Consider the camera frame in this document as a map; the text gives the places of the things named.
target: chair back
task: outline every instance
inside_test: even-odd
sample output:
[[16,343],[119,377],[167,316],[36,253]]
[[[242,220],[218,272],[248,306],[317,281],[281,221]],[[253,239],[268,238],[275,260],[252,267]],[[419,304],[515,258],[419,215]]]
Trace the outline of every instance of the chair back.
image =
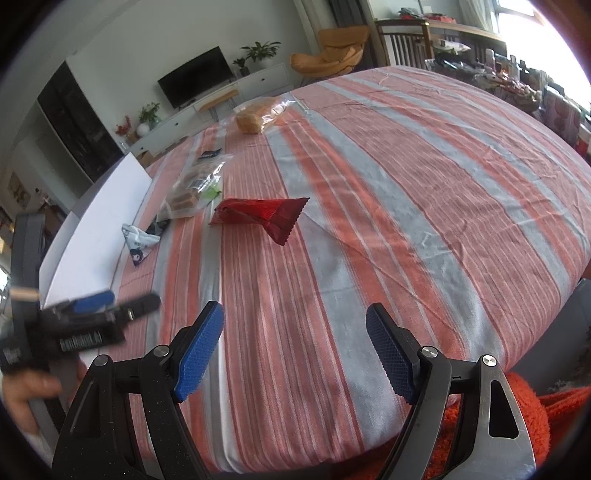
[[344,48],[352,45],[363,46],[369,37],[369,27],[325,28],[319,30],[318,39],[324,48]]

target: white snack packet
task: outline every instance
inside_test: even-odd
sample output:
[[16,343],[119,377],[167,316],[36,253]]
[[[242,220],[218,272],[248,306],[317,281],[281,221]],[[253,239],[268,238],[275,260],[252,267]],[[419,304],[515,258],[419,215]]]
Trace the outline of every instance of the white snack packet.
[[154,248],[154,245],[160,242],[159,236],[149,235],[136,226],[127,225],[126,223],[121,227],[121,231],[125,237],[125,243],[127,243],[127,247],[129,248],[131,261],[136,267],[144,261]]

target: red snack wrapper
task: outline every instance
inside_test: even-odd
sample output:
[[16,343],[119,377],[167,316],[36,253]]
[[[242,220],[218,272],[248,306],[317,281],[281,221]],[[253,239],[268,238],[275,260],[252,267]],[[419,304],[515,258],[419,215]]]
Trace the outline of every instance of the red snack wrapper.
[[257,223],[276,244],[283,246],[308,200],[226,199],[217,206],[211,223]]

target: green plant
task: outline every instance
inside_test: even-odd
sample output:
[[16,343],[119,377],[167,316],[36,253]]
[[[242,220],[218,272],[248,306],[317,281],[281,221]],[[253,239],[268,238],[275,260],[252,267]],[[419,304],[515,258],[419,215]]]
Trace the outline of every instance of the green plant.
[[244,65],[246,65],[246,58],[240,57],[232,62],[234,65],[238,65],[239,69],[243,69]]
[[152,102],[152,103],[149,103],[148,105],[144,105],[142,107],[141,113],[139,114],[139,123],[149,124],[149,123],[155,122],[158,118],[156,113],[158,112],[159,108],[160,108],[159,103]]
[[280,41],[265,42],[262,45],[260,42],[255,42],[254,47],[242,47],[242,50],[246,50],[248,52],[246,54],[247,59],[257,61],[262,59],[270,59],[271,57],[277,55],[277,49],[279,48],[278,45],[281,45]]

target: red and gray striped tablecloth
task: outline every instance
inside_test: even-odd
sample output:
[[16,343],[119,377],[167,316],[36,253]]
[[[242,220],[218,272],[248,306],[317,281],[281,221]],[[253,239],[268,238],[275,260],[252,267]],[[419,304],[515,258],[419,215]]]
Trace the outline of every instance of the red and gray striped tablecloth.
[[[256,225],[210,226],[219,199],[175,220],[119,300],[154,290],[115,360],[191,324],[208,300],[226,324],[182,405],[206,463],[295,469],[354,457],[400,430],[396,397],[365,331],[382,302],[423,345],[511,367],[542,335],[589,263],[591,168],[557,135],[497,98],[434,73],[368,70],[285,95],[262,135],[222,122],[149,169],[146,228],[204,150],[234,154],[223,196],[309,197],[284,247]],[[134,401],[142,451],[150,454]]]

